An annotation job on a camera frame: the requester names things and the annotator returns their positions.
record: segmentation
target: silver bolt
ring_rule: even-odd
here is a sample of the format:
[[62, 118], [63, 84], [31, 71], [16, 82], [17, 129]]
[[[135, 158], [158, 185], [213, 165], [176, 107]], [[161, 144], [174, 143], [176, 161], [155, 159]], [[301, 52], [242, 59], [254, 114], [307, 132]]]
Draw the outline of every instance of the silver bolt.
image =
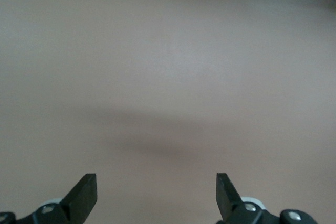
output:
[[7, 214], [1, 215], [1, 216], [0, 216], [0, 222], [1, 222], [1, 221], [4, 221], [7, 217], [8, 217]]
[[254, 212], [254, 211], [257, 210], [257, 208], [253, 204], [251, 204], [251, 203], [245, 203], [245, 208], [247, 210], [251, 211], [251, 212]]
[[288, 215], [292, 220], [301, 220], [301, 216], [297, 212], [289, 212]]
[[51, 212], [54, 209], [54, 206], [44, 206], [42, 208], [42, 214], [46, 214], [48, 212]]

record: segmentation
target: beige surface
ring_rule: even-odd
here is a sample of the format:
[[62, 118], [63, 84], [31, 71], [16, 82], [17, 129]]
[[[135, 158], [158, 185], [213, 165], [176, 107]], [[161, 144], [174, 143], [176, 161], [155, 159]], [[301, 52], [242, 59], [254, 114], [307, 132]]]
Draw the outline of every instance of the beige surface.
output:
[[0, 0], [0, 209], [87, 172], [87, 224], [215, 223], [216, 172], [335, 223], [336, 0]]

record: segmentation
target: metal screw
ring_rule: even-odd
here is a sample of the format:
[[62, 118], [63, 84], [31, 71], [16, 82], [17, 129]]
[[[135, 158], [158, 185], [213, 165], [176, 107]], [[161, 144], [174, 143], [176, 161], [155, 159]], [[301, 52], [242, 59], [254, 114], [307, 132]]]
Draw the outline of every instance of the metal screw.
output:
[[301, 220], [301, 216], [297, 212], [289, 212], [288, 215], [292, 220]]
[[8, 214], [4, 214], [0, 216], [0, 222], [4, 221], [8, 217]]
[[42, 208], [42, 214], [46, 214], [48, 212], [51, 212], [54, 209], [54, 206], [44, 206]]
[[247, 210], [251, 211], [251, 212], [254, 212], [254, 211], [257, 210], [257, 208], [253, 204], [251, 204], [251, 203], [245, 203], [245, 208]]

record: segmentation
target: black bracket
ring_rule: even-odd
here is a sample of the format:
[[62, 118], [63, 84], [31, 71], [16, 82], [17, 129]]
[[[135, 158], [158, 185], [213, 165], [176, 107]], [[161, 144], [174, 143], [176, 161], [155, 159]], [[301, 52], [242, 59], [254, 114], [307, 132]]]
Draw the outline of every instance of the black bracket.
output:
[[96, 175], [85, 174], [60, 203], [46, 204], [20, 220], [13, 212], [0, 212], [0, 224], [83, 224], [96, 202]]
[[216, 200], [223, 218], [217, 224], [317, 224], [300, 210], [286, 209], [276, 217], [253, 202], [243, 202], [226, 173], [217, 174]]

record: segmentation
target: screw head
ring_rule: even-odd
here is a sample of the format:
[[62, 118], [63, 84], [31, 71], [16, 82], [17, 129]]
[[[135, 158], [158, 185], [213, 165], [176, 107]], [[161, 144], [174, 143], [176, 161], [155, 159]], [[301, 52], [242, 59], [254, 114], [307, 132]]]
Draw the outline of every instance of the screw head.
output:
[[254, 211], [257, 210], [257, 208], [253, 204], [251, 204], [251, 203], [245, 203], [245, 208], [247, 210], [251, 211], [251, 212], [254, 212]]
[[301, 220], [301, 216], [297, 212], [291, 211], [288, 213], [288, 215], [292, 220]]
[[8, 217], [7, 214], [0, 215], [0, 222], [1, 222], [1, 221], [4, 221], [7, 217]]
[[54, 209], [54, 206], [44, 206], [42, 208], [42, 214], [46, 214], [48, 212], [51, 212]]

